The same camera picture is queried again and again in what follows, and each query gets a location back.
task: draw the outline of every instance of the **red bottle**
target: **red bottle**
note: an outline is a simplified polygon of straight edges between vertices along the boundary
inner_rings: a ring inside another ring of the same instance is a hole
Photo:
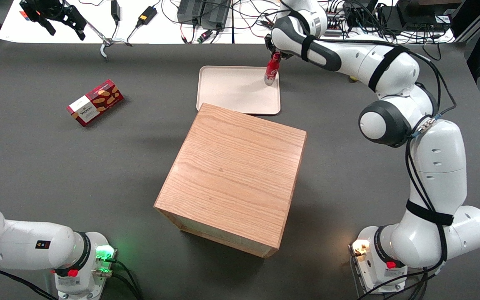
[[[264,74],[264,82],[269,87],[274,83],[277,72],[279,72],[280,52],[275,52],[266,67],[266,74]]]

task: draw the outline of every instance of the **wood grain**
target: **wood grain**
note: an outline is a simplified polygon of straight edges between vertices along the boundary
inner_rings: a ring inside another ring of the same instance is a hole
[[[154,207],[278,249],[306,138],[303,130],[204,104]]]

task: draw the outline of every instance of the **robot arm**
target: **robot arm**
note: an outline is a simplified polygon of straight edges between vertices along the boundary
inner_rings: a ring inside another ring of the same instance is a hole
[[[72,300],[98,299],[111,275],[115,251],[97,232],[74,232],[50,222],[6,220],[0,212],[0,268],[50,269],[59,296]]]
[[[416,82],[418,63],[407,53],[394,53],[395,48],[387,45],[317,40],[324,31],[314,20],[325,15],[324,11],[318,12],[317,2],[281,3],[282,10],[294,12],[278,16],[267,45],[325,70],[355,76],[368,85],[379,100],[361,112],[358,123],[362,135],[371,142],[398,147],[408,141],[414,128],[423,127],[423,132],[409,144],[416,169],[413,178],[421,180],[436,211],[449,219],[442,226],[447,257],[480,247],[480,210],[461,206],[467,192],[460,129],[453,122],[431,117],[438,108],[431,93]],[[413,184],[406,207],[400,223],[365,228],[352,244],[366,290],[400,278],[375,289],[376,293],[398,292],[404,288],[408,267],[430,267],[441,258],[438,226],[428,220],[430,211]]]

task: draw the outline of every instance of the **power adapter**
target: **power adapter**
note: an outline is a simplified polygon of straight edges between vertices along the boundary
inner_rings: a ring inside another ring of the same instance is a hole
[[[152,6],[148,6],[138,17],[137,27],[140,27],[141,25],[148,25],[155,15],[157,15],[157,9]]]
[[[114,19],[114,23],[118,25],[120,23],[120,5],[118,4],[118,1],[112,0],[110,2],[110,15],[112,15],[112,19]]]

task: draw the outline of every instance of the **black strap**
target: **black strap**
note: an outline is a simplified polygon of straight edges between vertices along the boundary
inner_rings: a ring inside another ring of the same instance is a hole
[[[315,36],[307,35],[307,37],[303,40],[303,43],[301,43],[301,59],[306,62],[308,62],[308,49],[310,48],[310,44],[312,44],[313,40],[315,39]]]
[[[403,46],[396,46],[385,54],[385,58],[382,59],[381,63],[379,63],[379,66],[377,66],[375,71],[373,71],[370,82],[368,83],[368,87],[372,91],[375,91],[379,79],[381,79],[381,76],[385,73],[386,69],[388,69],[394,59],[396,59],[396,57],[398,57],[401,53],[404,53],[405,50],[406,48]]]
[[[290,13],[288,13],[288,15],[290,17],[294,17],[294,18],[298,19],[299,22],[301,22],[301,25],[303,26],[303,31],[305,32],[305,35],[310,35],[310,26],[308,24],[307,19],[305,19],[305,17],[303,17],[297,11],[291,11]]]
[[[434,224],[440,224],[443,226],[450,226],[453,224],[453,215],[448,215],[447,213],[434,212],[430,211],[427,208],[421,207],[416,203],[407,201],[406,209],[413,213],[415,216],[420,217],[424,220],[428,220]]]
[[[308,62],[308,50],[310,48],[310,44],[312,44],[312,42],[316,39],[316,36],[310,34],[310,26],[308,24],[308,21],[299,12],[291,11],[290,13],[288,13],[288,15],[290,17],[298,19],[299,22],[301,22],[301,26],[303,27],[303,33],[305,33],[305,35],[307,36],[307,38],[305,38],[303,40],[303,43],[301,44],[301,59]]]

